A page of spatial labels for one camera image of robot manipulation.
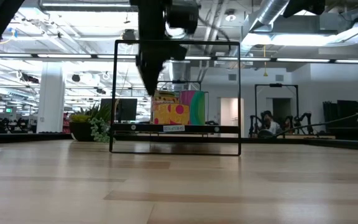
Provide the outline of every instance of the wooden floor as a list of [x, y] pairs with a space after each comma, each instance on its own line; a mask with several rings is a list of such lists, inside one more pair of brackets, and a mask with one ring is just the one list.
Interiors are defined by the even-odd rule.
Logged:
[[245, 144], [241, 157], [222, 157], [107, 148], [1, 144], [0, 223], [358, 223], [358, 151]]

